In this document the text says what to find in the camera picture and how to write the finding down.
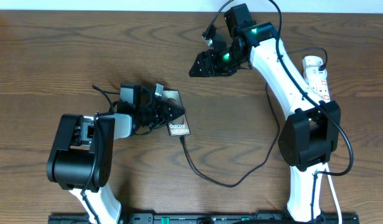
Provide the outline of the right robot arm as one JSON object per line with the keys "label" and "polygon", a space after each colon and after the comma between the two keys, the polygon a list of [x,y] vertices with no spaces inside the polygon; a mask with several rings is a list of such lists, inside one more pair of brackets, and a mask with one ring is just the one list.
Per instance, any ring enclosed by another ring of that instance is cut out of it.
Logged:
{"label": "right robot arm", "polygon": [[224,19],[232,38],[228,45],[210,24],[202,37],[210,46],[196,56],[190,77],[230,77],[247,63],[272,89],[285,117],[278,136],[280,153],[290,166],[290,197],[287,211],[295,222],[317,222],[320,184],[327,174],[331,153],[338,145],[340,108],[314,82],[326,80],[325,68],[317,60],[312,77],[301,74],[280,38],[281,29],[272,23],[257,23],[246,4],[231,7]]}

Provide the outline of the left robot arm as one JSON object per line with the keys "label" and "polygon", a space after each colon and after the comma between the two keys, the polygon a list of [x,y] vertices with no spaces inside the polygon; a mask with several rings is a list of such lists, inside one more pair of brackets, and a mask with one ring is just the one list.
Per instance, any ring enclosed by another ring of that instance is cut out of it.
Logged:
{"label": "left robot arm", "polygon": [[74,195],[84,215],[50,215],[49,223],[127,223],[120,201],[108,180],[117,139],[139,136],[166,126],[185,114],[177,90],[156,84],[148,89],[141,84],[122,84],[109,100],[105,113],[94,115],[63,114],[47,161],[47,177]]}

